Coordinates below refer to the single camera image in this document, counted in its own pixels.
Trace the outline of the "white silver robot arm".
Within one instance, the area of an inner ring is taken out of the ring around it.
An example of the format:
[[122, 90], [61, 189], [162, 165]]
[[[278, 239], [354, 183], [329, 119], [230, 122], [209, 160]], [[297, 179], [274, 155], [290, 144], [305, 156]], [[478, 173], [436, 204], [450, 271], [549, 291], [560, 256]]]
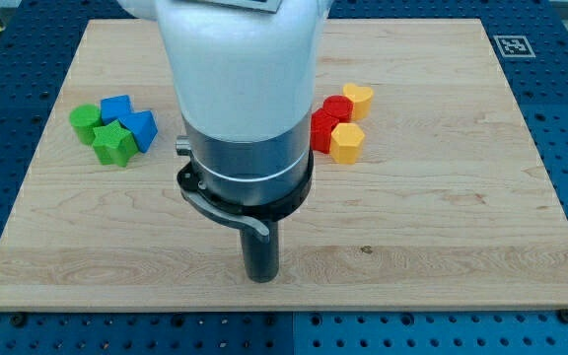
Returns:
[[157, 23], [200, 181], [183, 195], [266, 242], [269, 208], [312, 171], [317, 49], [331, 0], [128, 1]]

